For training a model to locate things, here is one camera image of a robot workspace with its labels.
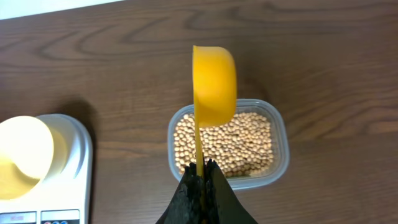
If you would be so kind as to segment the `yellow measuring scoop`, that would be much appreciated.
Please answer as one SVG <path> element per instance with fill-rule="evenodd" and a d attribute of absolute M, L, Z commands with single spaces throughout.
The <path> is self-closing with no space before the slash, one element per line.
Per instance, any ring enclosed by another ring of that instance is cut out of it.
<path fill-rule="evenodd" d="M 200 129 L 228 123 L 236 110 L 237 78 L 233 56 L 222 47 L 194 45 L 192 79 L 197 176 L 203 177 Z"/>

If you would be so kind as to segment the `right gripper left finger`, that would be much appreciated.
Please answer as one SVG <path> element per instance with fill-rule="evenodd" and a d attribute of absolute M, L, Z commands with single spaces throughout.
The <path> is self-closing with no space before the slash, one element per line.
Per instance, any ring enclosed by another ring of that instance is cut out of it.
<path fill-rule="evenodd" d="M 156 224 L 199 224 L 202 221 L 202 179 L 197 176 L 196 164 L 190 163 L 168 207 Z"/>

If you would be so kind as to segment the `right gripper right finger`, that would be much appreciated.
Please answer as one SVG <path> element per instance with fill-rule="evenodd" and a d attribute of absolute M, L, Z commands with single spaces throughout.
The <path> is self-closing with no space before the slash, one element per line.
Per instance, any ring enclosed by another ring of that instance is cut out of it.
<path fill-rule="evenodd" d="M 205 167 L 206 222 L 214 224 L 257 224 L 241 205 L 216 161 Z"/>

